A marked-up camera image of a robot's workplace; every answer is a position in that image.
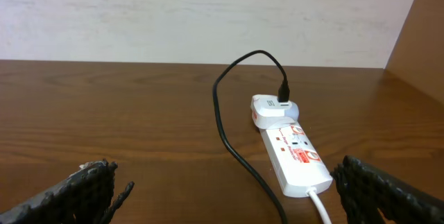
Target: brown wooden panel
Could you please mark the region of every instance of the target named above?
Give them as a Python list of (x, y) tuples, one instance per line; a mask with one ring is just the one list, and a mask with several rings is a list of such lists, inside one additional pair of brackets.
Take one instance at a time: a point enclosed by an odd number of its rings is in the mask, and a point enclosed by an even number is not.
[(387, 70), (444, 103), (444, 0), (415, 0)]
[[(278, 223), (251, 175), (225, 150), (211, 88), (224, 65), (0, 61), (0, 212), (86, 161), (119, 163), (135, 188), (113, 223)], [(331, 170), (354, 155), (444, 199), (444, 107), (382, 69), (287, 67), (300, 123)], [(282, 195), (250, 118), (275, 94), (275, 67), (240, 66), (219, 90), (232, 145), (264, 176), (290, 223), (320, 223), (308, 198)], [(320, 194), (345, 223), (332, 185)]]

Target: white cable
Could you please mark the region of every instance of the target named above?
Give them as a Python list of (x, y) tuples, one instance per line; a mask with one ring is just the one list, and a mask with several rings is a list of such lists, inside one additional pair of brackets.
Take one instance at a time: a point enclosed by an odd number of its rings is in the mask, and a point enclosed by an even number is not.
[(318, 209), (319, 215), (321, 215), (322, 218), (322, 222), (324, 222), (324, 224), (332, 224), (332, 221), (328, 216), (327, 210), (325, 210), (324, 205), (322, 204), (318, 195), (312, 190), (308, 191), (307, 193), (310, 196), (310, 198), (313, 200), (313, 203), (316, 206), (316, 208)]

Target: power strip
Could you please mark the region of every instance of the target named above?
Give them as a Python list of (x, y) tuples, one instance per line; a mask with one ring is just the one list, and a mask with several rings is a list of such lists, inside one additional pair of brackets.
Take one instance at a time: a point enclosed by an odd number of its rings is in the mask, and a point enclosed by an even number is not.
[(284, 195), (301, 198), (329, 188), (333, 178), (299, 123), (260, 132)]

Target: wood grain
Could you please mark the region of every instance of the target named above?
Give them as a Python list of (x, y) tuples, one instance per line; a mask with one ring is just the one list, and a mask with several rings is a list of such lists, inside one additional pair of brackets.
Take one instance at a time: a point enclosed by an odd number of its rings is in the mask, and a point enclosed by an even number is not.
[(414, 1), (387, 69), (444, 104), (443, 1)]
[[(0, 212), (87, 161), (119, 163), (135, 188), (113, 223), (278, 223), (251, 175), (225, 150), (209, 64), (0, 61)], [(381, 69), (287, 67), (300, 123), (329, 169), (354, 155), (444, 199), (444, 107)], [(232, 145), (263, 175), (290, 223), (320, 223), (309, 199), (280, 191), (251, 119), (253, 94), (275, 94), (275, 67), (240, 66), (219, 88)], [(345, 223), (335, 187), (322, 193)]]

